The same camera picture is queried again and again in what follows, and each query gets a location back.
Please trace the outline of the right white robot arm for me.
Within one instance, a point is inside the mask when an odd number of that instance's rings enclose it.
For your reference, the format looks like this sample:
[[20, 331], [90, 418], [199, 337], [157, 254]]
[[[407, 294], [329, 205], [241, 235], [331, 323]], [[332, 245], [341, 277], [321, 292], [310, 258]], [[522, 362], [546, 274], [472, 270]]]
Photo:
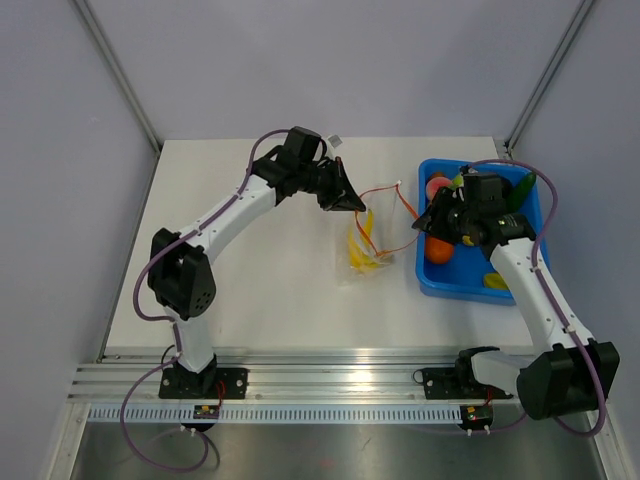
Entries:
[[495, 387], [516, 396], [534, 420], [606, 415], [619, 353], [597, 342], [574, 314], [541, 255], [541, 234], [525, 215], [509, 211], [498, 174], [464, 171], [462, 186], [439, 188], [413, 227], [450, 244], [469, 237], [480, 248], [505, 281], [536, 352], [526, 362], [496, 347], [461, 351], [453, 374], [460, 393]]

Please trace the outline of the aluminium mounting rail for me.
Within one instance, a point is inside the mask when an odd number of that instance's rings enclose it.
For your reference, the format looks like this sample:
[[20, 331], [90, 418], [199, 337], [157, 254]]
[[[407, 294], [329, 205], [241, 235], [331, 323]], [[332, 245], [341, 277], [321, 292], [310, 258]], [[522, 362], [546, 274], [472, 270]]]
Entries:
[[[80, 364], [70, 402], [117, 402], [161, 363], [161, 348], [114, 350]], [[244, 404], [425, 404], [416, 370], [448, 367], [457, 354], [442, 349], [347, 348], [217, 350], [222, 367], [248, 370]]]

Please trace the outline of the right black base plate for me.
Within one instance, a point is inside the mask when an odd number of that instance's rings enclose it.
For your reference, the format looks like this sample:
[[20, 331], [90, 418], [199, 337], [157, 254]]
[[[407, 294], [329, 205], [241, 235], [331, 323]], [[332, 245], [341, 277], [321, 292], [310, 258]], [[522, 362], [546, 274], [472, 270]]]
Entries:
[[424, 390], [427, 400], [508, 400], [513, 396], [496, 387], [462, 381], [454, 367], [415, 370], [412, 380]]

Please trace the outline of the yellow green starfruit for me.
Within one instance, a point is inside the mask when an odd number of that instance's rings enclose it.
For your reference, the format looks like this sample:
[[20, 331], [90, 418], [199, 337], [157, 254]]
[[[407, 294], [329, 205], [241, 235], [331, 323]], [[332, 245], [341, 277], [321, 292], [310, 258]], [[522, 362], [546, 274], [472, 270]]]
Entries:
[[483, 285], [485, 288], [508, 291], [509, 287], [502, 276], [497, 272], [487, 273], [483, 276]]

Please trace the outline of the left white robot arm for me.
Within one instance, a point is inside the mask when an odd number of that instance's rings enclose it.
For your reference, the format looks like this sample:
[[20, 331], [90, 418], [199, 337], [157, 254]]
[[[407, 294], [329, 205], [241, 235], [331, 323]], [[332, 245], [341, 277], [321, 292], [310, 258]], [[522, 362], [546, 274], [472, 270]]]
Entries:
[[175, 353], [161, 362], [159, 396], [170, 400], [242, 399], [247, 372], [220, 368], [202, 315], [217, 287], [212, 266], [254, 220], [299, 193], [315, 196], [324, 211], [356, 212], [366, 207], [351, 185], [340, 157], [318, 133], [300, 126], [282, 130], [284, 139], [265, 155], [249, 155], [234, 192], [181, 231], [158, 230], [150, 260], [136, 281], [146, 284], [171, 325]]

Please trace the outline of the aluminium frame post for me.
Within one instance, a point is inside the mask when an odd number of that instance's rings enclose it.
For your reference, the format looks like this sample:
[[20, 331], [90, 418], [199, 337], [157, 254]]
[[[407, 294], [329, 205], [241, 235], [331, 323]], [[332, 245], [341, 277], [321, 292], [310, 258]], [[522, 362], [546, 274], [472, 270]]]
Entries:
[[114, 49], [112, 42], [99, 20], [91, 2], [87, 0], [70, 0], [69, 4], [78, 16], [80, 24], [89, 35], [98, 56], [103, 62], [112, 80], [115, 82], [121, 97], [133, 115], [141, 132], [144, 134], [155, 157], [159, 158], [162, 152], [163, 141], [160, 139], [155, 127], [140, 102], [140, 99], [121, 64], [120, 59], [118, 58], [117, 52]]
[[568, 59], [597, 4], [598, 1], [595, 0], [581, 0], [578, 2], [513, 127], [501, 142], [498, 142], [497, 139], [494, 140], [496, 150], [501, 153], [502, 158], [513, 160], [516, 146], [549, 92], [563, 64]]

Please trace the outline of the small circuit board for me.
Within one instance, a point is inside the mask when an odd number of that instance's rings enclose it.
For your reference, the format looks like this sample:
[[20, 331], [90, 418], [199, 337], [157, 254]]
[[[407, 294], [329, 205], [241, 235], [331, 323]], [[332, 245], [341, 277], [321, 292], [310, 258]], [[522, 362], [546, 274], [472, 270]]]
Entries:
[[494, 414], [491, 405], [462, 406], [461, 427], [464, 429], [483, 429], [493, 423]]
[[218, 405], [195, 405], [194, 406], [194, 419], [218, 419], [220, 415], [220, 408]]

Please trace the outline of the right small circuit board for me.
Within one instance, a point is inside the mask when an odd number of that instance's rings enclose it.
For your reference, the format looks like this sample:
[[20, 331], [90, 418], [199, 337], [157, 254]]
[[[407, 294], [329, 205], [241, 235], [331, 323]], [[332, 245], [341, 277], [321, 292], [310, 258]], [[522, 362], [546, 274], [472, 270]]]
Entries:
[[464, 429], [483, 429], [493, 423], [494, 414], [491, 405], [462, 406], [461, 427]]

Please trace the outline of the pink peach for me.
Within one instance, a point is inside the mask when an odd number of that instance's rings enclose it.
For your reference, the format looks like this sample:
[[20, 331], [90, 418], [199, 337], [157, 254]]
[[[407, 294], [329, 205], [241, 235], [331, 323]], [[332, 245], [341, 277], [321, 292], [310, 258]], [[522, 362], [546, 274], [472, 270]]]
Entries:
[[448, 188], [451, 185], [451, 180], [445, 176], [432, 176], [426, 182], [426, 198], [431, 202], [440, 188]]

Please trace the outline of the orange tomato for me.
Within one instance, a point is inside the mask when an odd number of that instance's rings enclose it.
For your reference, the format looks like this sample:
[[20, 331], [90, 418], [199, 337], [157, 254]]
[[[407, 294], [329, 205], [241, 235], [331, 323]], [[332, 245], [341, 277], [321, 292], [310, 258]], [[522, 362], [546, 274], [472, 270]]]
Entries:
[[455, 247], [433, 236], [425, 238], [425, 258], [432, 264], [443, 265], [448, 263], [454, 255]]

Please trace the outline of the clear zip top bag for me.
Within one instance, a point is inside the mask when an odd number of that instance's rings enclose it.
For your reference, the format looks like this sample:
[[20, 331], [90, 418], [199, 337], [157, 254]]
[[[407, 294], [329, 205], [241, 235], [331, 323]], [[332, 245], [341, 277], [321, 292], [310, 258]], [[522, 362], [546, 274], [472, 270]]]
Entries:
[[390, 269], [417, 239], [411, 228], [416, 208], [403, 192], [403, 182], [377, 184], [359, 193], [365, 210], [349, 214], [335, 242], [335, 274], [339, 286], [351, 286]]

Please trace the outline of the left small circuit board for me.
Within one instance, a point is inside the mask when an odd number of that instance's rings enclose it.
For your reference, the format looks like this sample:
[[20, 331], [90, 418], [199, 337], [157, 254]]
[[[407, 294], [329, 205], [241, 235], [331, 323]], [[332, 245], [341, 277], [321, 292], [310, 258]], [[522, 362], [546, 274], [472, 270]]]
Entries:
[[220, 408], [218, 405], [195, 405], [194, 406], [194, 419], [218, 419], [220, 415]]

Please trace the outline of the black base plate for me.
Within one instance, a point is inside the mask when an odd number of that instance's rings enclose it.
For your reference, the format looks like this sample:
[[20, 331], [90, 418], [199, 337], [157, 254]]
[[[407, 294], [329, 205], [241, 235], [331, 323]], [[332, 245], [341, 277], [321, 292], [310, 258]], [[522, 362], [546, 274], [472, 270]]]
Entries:
[[508, 400], [513, 396], [496, 387], [462, 381], [454, 367], [415, 370], [412, 380], [424, 390], [427, 400]]
[[242, 400], [246, 397], [248, 373], [244, 368], [216, 365], [194, 373], [177, 364], [162, 371], [158, 396], [169, 400]]

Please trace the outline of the green cucumber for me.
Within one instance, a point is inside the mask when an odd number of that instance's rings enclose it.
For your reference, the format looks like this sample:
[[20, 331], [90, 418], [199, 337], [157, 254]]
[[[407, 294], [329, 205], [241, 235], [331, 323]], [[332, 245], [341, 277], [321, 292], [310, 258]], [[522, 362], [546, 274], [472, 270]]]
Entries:
[[537, 175], [529, 172], [510, 190], [506, 198], [506, 207], [509, 212], [517, 212], [525, 203], [537, 181]]

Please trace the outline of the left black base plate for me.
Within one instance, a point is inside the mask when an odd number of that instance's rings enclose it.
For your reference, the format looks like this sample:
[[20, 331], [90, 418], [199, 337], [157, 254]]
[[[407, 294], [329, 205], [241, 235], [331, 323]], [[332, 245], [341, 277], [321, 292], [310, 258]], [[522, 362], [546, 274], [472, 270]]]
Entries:
[[248, 373], [244, 368], [216, 365], [194, 373], [177, 364], [162, 371], [158, 396], [169, 400], [242, 400], [246, 397]]

